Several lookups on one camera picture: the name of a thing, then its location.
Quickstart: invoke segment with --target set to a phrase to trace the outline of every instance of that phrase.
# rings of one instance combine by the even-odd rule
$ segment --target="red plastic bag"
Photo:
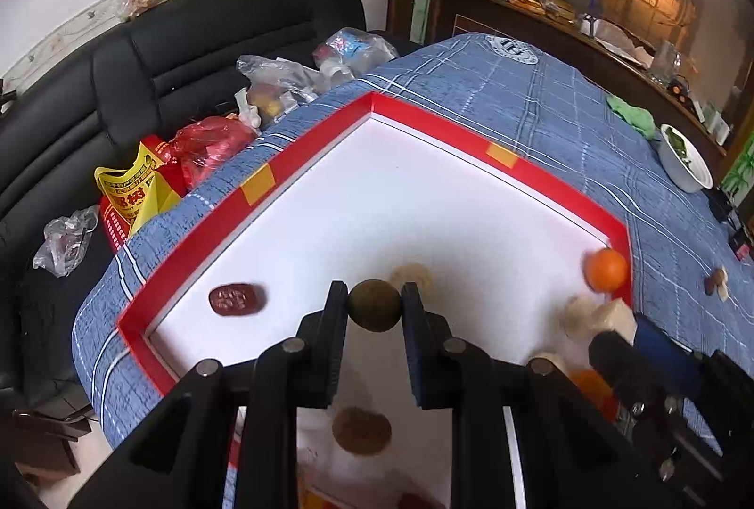
[[[171,151],[181,164],[186,188],[193,190],[254,139],[256,133],[242,122],[211,116],[179,130],[171,141]]]

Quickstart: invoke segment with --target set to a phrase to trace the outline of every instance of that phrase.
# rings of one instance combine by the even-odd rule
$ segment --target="yellow sticker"
[[[240,189],[243,190],[246,202],[251,207],[273,189],[274,185],[275,176],[272,174],[272,169],[269,164],[264,164],[240,185]]]
[[[504,148],[502,145],[498,145],[497,143],[489,144],[489,147],[487,148],[487,155],[491,158],[495,158],[495,160],[497,160],[500,164],[504,164],[509,169],[513,169],[514,164],[516,164],[516,161],[518,160],[518,156],[516,156],[512,151]]]

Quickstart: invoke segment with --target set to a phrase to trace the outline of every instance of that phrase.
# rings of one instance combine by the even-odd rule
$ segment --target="white circular logo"
[[[505,56],[525,65],[536,65],[539,62],[537,55],[526,43],[507,37],[493,37],[491,34],[487,35],[487,41],[493,52],[498,56]]]

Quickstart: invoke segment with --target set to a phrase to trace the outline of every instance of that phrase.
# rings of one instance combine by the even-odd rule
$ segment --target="green towel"
[[[615,94],[608,95],[608,105],[616,114],[621,116],[624,121],[628,122],[636,130],[642,133],[645,139],[651,140],[655,136],[655,119],[646,109],[629,105],[622,98]]]

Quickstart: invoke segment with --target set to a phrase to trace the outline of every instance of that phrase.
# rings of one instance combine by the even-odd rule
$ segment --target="white bowl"
[[[667,140],[668,130],[672,130],[672,132],[683,139],[686,144],[686,154],[689,160],[691,160],[691,168],[685,165],[672,148],[672,145],[670,145],[670,142]],[[677,128],[670,126],[670,124],[660,126],[660,132],[662,133],[662,141],[657,152],[660,155],[660,162],[667,175],[672,179],[672,182],[689,194],[699,192],[702,188],[711,188],[713,180],[710,169],[707,168],[704,159],[691,141],[685,138]]]

